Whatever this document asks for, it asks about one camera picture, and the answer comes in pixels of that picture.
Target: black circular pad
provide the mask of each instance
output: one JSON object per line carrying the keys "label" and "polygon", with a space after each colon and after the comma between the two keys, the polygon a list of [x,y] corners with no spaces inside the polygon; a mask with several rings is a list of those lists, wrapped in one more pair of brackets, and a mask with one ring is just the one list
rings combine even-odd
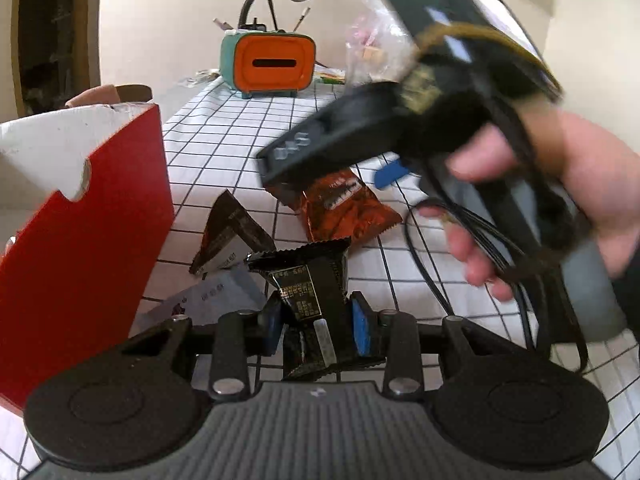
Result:
{"label": "black circular pad", "polygon": [[474,358],[437,391],[433,415],[469,455],[518,470],[590,460],[609,421],[590,382],[522,355]]}
{"label": "black circular pad", "polygon": [[151,462],[193,432],[200,405],[190,384],[145,358],[122,359],[73,368],[31,394],[24,421],[41,458],[119,470]]}

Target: teal box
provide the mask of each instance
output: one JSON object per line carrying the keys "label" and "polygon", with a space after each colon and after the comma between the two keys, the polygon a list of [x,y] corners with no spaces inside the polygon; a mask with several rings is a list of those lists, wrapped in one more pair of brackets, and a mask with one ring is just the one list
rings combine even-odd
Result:
{"label": "teal box", "polygon": [[253,94],[295,96],[311,84],[316,44],[302,34],[236,32],[220,47],[220,74],[249,99]]}

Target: white tablecloth with black grid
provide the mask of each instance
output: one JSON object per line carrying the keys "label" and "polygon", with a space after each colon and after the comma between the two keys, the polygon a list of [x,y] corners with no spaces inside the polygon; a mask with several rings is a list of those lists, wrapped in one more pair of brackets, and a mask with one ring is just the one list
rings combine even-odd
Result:
{"label": "white tablecloth with black grid", "polygon": [[[273,235],[279,249],[306,242],[293,211],[261,188],[254,156],[292,124],[340,97],[343,90],[343,86],[314,83],[296,98],[243,100],[224,83],[213,82],[164,124],[175,222],[141,298],[140,310],[149,310],[196,283],[197,278],[188,273],[188,267],[199,248],[209,209],[225,189],[231,190]],[[376,169],[394,157],[389,153],[358,164],[353,170],[364,182],[372,184]],[[413,176],[374,192],[402,216],[409,204],[424,196]],[[498,303],[485,288],[466,284],[462,264],[447,253],[440,223],[418,217],[412,221],[411,230],[427,269],[456,313],[522,344],[516,305]],[[439,322],[442,318],[443,311],[415,269],[400,226],[354,251],[348,267],[350,292],[362,291],[375,310],[402,310],[422,322]],[[255,278],[264,286],[259,276]],[[556,348],[554,359],[569,368],[577,365],[576,352],[570,346]],[[436,388],[442,384],[436,357],[423,356],[423,365],[426,386]],[[282,378],[281,352],[271,358],[250,359],[250,377],[254,387],[260,380]],[[380,384],[382,377],[380,367],[333,374],[322,380]],[[591,344],[586,377],[604,392],[611,412],[595,462],[612,478],[640,479],[640,371],[638,345],[631,333],[626,331],[612,341]],[[37,463],[21,419],[0,412],[0,479],[20,478]]]}

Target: cardboard piece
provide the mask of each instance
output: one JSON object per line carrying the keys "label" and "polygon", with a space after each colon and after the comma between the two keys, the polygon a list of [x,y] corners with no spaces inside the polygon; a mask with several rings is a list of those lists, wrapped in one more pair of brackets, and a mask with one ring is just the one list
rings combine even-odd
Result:
{"label": "cardboard piece", "polygon": [[127,338],[174,210],[157,105],[0,124],[0,402]]}

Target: gray ribbed surface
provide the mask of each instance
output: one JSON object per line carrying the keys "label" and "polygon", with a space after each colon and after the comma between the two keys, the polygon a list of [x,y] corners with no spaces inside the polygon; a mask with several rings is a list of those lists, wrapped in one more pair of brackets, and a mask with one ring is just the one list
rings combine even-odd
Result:
{"label": "gray ribbed surface", "polygon": [[387,400],[372,383],[265,383],[247,402],[215,407],[186,446],[155,464],[90,474],[46,463],[28,478],[602,480],[606,476],[590,463],[562,472],[516,473],[477,462],[448,444],[419,405]]}

